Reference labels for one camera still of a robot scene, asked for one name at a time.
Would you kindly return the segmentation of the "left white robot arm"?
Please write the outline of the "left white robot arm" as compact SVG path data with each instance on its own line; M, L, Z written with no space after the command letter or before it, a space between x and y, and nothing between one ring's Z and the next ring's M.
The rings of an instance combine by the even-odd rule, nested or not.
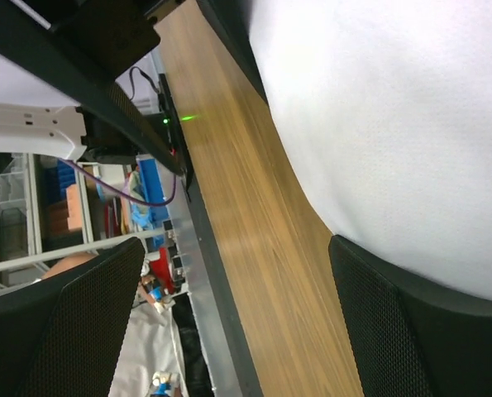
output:
M0 152L183 174L129 74L159 43L138 1L0 1Z

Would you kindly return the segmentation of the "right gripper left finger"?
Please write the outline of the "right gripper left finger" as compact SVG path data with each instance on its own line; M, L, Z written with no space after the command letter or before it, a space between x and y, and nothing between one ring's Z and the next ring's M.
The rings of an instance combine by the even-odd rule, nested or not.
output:
M106 396L145 257L132 237L0 295L0 396Z

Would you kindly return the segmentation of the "background storage shelf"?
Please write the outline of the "background storage shelf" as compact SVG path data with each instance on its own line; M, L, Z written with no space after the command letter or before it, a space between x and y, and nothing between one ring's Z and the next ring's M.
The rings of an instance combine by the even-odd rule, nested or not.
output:
M14 154L0 172L0 294L43 276L60 259L138 237L153 257L162 221L136 220L124 198L55 158Z

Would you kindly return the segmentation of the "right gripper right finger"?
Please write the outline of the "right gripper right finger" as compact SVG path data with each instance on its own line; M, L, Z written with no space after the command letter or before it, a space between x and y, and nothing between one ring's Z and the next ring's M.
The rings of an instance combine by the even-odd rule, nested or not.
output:
M366 396L492 396L492 301L334 236L329 257Z

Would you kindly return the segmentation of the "blue storage box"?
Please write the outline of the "blue storage box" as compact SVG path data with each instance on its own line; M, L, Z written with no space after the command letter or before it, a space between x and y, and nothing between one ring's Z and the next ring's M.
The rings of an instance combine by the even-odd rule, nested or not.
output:
M164 195L156 162L152 158L137 161L138 185L136 192L141 199L151 203L162 203L167 198ZM166 206L147 207L139 204L131 205L131 220L142 231L155 231L164 225L170 225L170 214ZM158 251L164 244L162 235L145 239L148 252Z

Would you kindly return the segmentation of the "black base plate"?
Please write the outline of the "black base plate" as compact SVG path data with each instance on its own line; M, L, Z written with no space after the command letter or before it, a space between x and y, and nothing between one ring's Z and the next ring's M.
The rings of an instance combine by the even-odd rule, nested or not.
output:
M166 74L158 73L160 94L159 107L163 113L164 125L167 125L169 138L168 142L170 147L174 151L174 157L179 162L182 170L184 171L184 189L187 193L187 197L191 200L189 195L189 188L193 182L193 177L195 176L193 169L193 162L189 154L189 149L187 147L187 142L184 137L183 128L181 125L180 117L176 111L174 105L174 100L170 90L169 82L166 78Z

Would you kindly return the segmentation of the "white t shirt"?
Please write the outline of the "white t shirt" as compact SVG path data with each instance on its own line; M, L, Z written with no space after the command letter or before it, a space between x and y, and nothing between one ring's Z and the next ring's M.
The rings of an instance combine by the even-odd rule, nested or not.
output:
M254 1L246 22L327 228L492 300L492 1Z

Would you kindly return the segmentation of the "aluminium front rail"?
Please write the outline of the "aluminium front rail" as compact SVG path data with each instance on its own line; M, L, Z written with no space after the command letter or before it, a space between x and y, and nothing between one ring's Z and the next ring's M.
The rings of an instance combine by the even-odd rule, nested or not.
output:
M171 90L171 77L166 73L160 52L153 50L151 58L156 72L166 74ZM196 176L189 195L191 200L185 192L182 177L168 211L213 394L262 396Z

